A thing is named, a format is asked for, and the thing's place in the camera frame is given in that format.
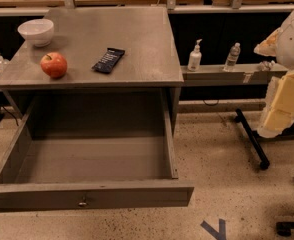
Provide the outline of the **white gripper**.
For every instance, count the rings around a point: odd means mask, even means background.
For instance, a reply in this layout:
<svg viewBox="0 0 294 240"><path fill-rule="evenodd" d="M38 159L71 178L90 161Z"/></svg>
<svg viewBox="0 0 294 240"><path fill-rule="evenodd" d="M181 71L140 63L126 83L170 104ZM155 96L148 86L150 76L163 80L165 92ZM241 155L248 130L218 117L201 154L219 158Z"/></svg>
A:
<svg viewBox="0 0 294 240"><path fill-rule="evenodd" d="M257 44L254 53L275 57L278 34L279 28ZM288 71L281 78L271 78L265 103L257 132L263 138L274 138L294 123L294 70Z"/></svg>

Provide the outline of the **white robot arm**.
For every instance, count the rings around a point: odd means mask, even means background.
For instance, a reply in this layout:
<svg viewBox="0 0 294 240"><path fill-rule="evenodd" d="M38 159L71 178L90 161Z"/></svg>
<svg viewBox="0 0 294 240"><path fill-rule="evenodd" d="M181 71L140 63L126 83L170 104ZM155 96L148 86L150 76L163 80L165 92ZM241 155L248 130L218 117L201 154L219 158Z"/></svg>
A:
<svg viewBox="0 0 294 240"><path fill-rule="evenodd" d="M294 10L282 25L254 48L263 56L274 56L288 72L273 77L268 85L258 134L274 138L294 123Z"/></svg>

